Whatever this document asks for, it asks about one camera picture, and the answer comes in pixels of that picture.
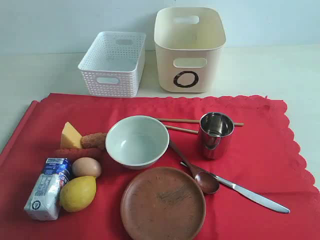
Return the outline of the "brown wooden plate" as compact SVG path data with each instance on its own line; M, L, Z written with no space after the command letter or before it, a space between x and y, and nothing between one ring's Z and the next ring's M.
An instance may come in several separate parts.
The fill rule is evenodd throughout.
M120 215L133 240L193 240L204 224L206 201L184 171L154 167L128 184Z

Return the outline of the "cream plastic bin with circle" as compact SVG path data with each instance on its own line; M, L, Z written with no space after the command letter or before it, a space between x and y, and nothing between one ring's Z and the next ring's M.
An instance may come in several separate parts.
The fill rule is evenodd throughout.
M212 8L167 7L156 15L154 43L160 86L174 93L204 93L215 80L226 34Z

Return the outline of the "upper wooden chopstick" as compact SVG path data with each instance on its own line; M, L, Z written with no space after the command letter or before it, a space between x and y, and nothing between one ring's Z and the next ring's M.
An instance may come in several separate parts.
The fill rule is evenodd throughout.
M161 122L173 122L173 123L193 123L198 124L200 120L197 119L175 119L175 118L156 118L158 121ZM243 127L243 122L234 122L234 125L237 127Z

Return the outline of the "brown egg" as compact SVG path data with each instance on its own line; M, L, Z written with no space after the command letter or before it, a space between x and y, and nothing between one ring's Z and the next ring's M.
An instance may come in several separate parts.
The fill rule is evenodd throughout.
M81 157L71 166L76 177L93 176L98 178L102 173L101 164L91 157Z

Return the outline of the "dark wooden spoon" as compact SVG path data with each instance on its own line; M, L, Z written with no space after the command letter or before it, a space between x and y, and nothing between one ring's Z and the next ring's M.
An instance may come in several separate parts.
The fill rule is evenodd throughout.
M169 146L179 155L182 162L188 167L195 182L199 185L203 193L214 194L218 191L220 184L213 176L202 168L191 164L172 140L169 141Z

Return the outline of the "stainless steel cup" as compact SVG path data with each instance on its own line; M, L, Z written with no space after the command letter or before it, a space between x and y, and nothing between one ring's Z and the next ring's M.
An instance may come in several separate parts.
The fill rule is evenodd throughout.
M208 159L221 158L227 151L235 130L233 120L221 112L208 112L199 121L197 147Z

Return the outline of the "lower wooden chopstick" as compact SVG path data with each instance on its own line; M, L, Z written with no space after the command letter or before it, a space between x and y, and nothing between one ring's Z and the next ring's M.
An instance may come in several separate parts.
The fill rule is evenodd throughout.
M181 128L181 127L176 127L176 126L170 126L170 125L164 125L164 126L169 130L180 131L180 132L190 133L190 134L195 134L195 135L198 134L198 131L196 131L196 130Z

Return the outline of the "yellow cheese wedge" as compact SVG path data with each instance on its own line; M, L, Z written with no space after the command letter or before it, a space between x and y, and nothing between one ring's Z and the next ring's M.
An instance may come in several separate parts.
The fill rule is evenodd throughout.
M70 122L66 122L61 132L60 148L61 149L82 149L82 135L72 126Z

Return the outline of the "white ceramic bowl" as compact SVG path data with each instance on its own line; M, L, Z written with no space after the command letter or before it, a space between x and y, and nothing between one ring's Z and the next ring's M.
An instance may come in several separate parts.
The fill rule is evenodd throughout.
M122 166L141 170L153 165L166 152L169 142L169 132L159 120L134 115L111 127L105 138L105 148Z

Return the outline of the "red sausage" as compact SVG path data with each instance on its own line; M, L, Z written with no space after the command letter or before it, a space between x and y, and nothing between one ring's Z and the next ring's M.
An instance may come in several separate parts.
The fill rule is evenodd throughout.
M93 158L99 160L103 152L99 148L61 148L55 150L50 158L66 158L74 162L79 158Z

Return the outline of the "red scalloped table cloth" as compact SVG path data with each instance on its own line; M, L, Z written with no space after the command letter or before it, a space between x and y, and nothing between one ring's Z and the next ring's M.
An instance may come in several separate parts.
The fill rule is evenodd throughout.
M60 146L70 122L82 135L107 132L135 115L199 119L221 112L236 127L226 153L209 160L193 134L171 131L170 137L193 164L290 209L281 214L221 186L206 195L206 217L198 240L317 240L320 193L294 141L282 100L259 95L206 98L106 98L50 94L34 101L0 156L0 237L3 240L127 240L120 214L123 192L138 174L104 154L96 197L86 209L61 211L54 221L31 219L24 206L47 158Z

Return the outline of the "yellow lemon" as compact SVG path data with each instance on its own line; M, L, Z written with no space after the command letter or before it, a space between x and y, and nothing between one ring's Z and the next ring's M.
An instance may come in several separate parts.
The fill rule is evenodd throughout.
M96 191L97 184L94 176L76 177L61 189L59 204L69 213L79 212L92 203Z

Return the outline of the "silver table knife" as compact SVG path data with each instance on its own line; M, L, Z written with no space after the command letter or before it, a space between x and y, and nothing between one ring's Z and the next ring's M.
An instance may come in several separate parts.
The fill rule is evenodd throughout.
M227 186L228 188L233 189L234 191L238 192L239 194L243 195L244 197L248 198L249 200L251 200L259 205L262 205L265 208L268 208L268 209L273 210L278 213L283 213L283 214L290 213L290 210L287 207L285 207L275 201L272 201L262 195L259 195L253 191L250 191L240 185L237 185L237 184L235 184L229 180L226 180L220 176L217 176L211 172L208 172L206 170L204 170L204 171L209 173L211 176L213 176L218 181L219 184L223 184L223 185Z

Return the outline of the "wooden chopstick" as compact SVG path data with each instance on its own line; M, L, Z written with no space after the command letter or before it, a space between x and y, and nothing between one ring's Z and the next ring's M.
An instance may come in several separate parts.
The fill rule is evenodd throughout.
M197 119L175 119L175 118L156 118L158 121L161 122L173 122L173 123L193 123L198 124L200 120ZM243 122L234 122L234 125L237 127L243 127Z
M198 134L198 131L196 131L196 130L181 128L181 127L176 127L176 126L170 126L170 125L164 125L164 126L169 130L180 131L180 132L190 133L190 134L195 134L195 135Z

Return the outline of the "white perforated plastic basket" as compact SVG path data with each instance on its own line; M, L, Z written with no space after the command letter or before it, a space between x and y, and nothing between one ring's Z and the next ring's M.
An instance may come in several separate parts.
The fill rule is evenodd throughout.
M80 61L80 70L92 96L133 98L145 66L143 32L102 31Z

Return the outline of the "white blue packet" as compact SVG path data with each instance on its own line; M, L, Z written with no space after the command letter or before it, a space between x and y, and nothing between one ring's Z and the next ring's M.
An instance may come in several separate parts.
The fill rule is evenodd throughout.
M47 158L24 211L33 220L54 221L60 213L60 191L72 179L71 163L67 158Z

